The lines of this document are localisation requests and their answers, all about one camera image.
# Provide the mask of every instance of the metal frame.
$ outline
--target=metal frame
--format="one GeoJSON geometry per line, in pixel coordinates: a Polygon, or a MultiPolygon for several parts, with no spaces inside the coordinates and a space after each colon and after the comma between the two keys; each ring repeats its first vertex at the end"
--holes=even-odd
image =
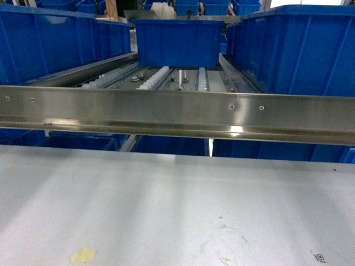
{"type": "Polygon", "coordinates": [[[131,64],[138,61],[138,53],[133,52],[118,57],[102,60],[92,64],[79,66],[77,68],[61,71],[55,74],[44,76],[40,79],[33,79],[23,83],[26,86],[76,86],[88,82],[96,76],[105,74],[125,64],[131,64]]]}
{"type": "Polygon", "coordinates": [[[0,86],[0,126],[355,145],[355,98],[0,86]]]}

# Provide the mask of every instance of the white table surface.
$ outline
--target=white table surface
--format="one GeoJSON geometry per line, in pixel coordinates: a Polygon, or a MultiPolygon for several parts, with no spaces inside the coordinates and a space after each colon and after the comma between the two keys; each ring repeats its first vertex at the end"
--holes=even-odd
{"type": "Polygon", "coordinates": [[[0,265],[81,247],[92,266],[355,265],[355,165],[0,146],[0,265]]]}

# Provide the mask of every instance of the blue storage crate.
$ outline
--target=blue storage crate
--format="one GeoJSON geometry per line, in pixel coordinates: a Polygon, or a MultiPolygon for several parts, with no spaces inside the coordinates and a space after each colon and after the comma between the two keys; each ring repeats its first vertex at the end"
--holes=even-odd
{"type": "Polygon", "coordinates": [[[0,5],[0,84],[19,84],[96,61],[93,18],[0,5]]]}
{"type": "Polygon", "coordinates": [[[204,4],[221,4],[228,6],[231,3],[231,0],[201,0],[204,4]]]}
{"type": "Polygon", "coordinates": [[[268,160],[348,162],[349,146],[215,140],[213,156],[268,160]]]}
{"type": "Polygon", "coordinates": [[[218,63],[223,21],[137,19],[141,65],[211,67],[218,63]]]}
{"type": "Polygon", "coordinates": [[[179,6],[185,6],[185,5],[198,6],[199,2],[200,2],[200,0],[176,0],[175,1],[175,5],[179,5],[179,6]]]}
{"type": "Polygon", "coordinates": [[[259,0],[233,0],[238,4],[260,4],[259,0]]]}
{"type": "Polygon", "coordinates": [[[150,10],[153,3],[167,3],[170,4],[169,0],[146,0],[143,4],[144,10],[150,10]]]}
{"type": "Polygon", "coordinates": [[[207,156],[208,151],[205,143],[205,139],[142,136],[131,151],[149,154],[207,156]]]}
{"type": "Polygon", "coordinates": [[[234,13],[237,16],[247,15],[253,12],[259,11],[261,8],[260,4],[234,4],[234,13]]]}
{"type": "MultiPolygon", "coordinates": [[[[78,12],[97,14],[95,0],[82,0],[75,5],[78,12]]],[[[106,1],[99,0],[99,13],[97,15],[104,15],[106,10],[106,1]]]]}
{"type": "Polygon", "coordinates": [[[43,2],[42,1],[36,1],[35,4],[36,4],[36,6],[38,8],[42,8],[43,7],[43,2]]]}
{"type": "Polygon", "coordinates": [[[283,6],[242,18],[232,61],[277,94],[355,96],[355,6],[283,6]]]}
{"type": "Polygon", "coordinates": [[[343,163],[354,163],[355,164],[355,147],[349,147],[342,158],[343,163]]]}
{"type": "Polygon", "coordinates": [[[199,14],[199,5],[195,4],[176,4],[175,11],[177,16],[187,16],[187,12],[191,10],[193,16],[198,16],[199,14]]]}
{"type": "Polygon", "coordinates": [[[223,34],[221,37],[221,54],[225,54],[227,52],[227,37],[223,34]]]}
{"type": "Polygon", "coordinates": [[[67,4],[72,2],[73,0],[42,0],[43,4],[50,4],[50,5],[55,5],[55,4],[67,4]]]}
{"type": "Polygon", "coordinates": [[[51,131],[42,145],[52,148],[119,151],[126,135],[51,131]]]}
{"type": "Polygon", "coordinates": [[[56,3],[56,4],[47,4],[43,3],[44,8],[48,9],[56,9],[56,10],[64,10],[64,11],[77,11],[77,7],[75,6],[78,3],[77,0],[72,0],[67,3],[56,3]]]}
{"type": "MultiPolygon", "coordinates": [[[[13,4],[12,0],[6,0],[6,3],[7,3],[7,4],[13,4]]],[[[43,7],[43,6],[42,6],[42,0],[41,0],[41,1],[36,0],[35,3],[36,3],[36,5],[37,5],[37,7],[43,7]]]]}
{"type": "Polygon", "coordinates": [[[94,22],[94,37],[98,60],[104,60],[131,52],[129,23],[94,22]]]}
{"type": "Polygon", "coordinates": [[[0,129],[0,145],[40,146],[44,142],[43,130],[0,129]]]}
{"type": "Polygon", "coordinates": [[[206,16],[226,16],[228,14],[228,4],[205,4],[206,16]]]}

